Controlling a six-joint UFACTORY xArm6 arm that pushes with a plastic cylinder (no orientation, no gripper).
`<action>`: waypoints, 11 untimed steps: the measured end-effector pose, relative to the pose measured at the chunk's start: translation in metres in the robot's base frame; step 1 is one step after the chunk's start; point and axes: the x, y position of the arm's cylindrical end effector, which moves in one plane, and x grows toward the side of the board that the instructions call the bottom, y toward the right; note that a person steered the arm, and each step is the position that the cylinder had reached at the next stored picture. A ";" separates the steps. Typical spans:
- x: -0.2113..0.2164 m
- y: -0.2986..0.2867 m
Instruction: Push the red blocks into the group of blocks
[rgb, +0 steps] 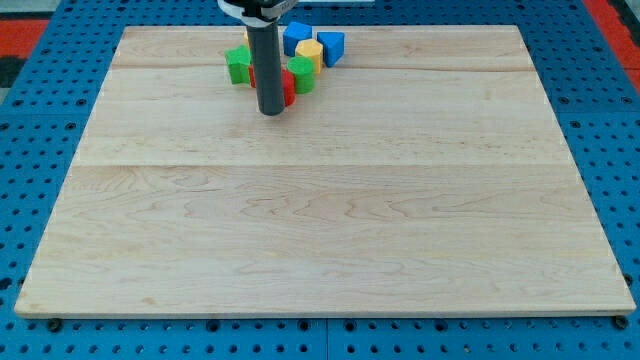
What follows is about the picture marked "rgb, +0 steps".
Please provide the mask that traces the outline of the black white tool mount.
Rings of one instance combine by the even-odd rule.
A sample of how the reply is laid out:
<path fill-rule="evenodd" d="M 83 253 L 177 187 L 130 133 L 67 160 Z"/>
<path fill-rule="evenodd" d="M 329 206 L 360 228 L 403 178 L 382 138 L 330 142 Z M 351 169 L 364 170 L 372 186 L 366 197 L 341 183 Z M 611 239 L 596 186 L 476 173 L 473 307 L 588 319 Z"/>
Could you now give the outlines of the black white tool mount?
<path fill-rule="evenodd" d="M 249 27 L 266 27 L 275 23 L 298 4 L 298 0 L 218 0 L 226 15 Z"/>

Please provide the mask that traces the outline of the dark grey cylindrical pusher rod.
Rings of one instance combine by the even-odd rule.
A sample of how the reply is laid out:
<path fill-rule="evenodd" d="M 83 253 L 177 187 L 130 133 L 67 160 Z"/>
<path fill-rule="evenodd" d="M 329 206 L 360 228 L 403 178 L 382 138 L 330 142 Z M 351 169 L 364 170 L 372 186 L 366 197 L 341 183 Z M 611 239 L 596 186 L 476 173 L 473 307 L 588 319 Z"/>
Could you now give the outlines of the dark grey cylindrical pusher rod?
<path fill-rule="evenodd" d="M 269 23 L 265 27 L 247 26 L 246 29 L 258 108 L 264 115 L 279 115 L 284 111 L 285 102 L 277 24 Z"/>

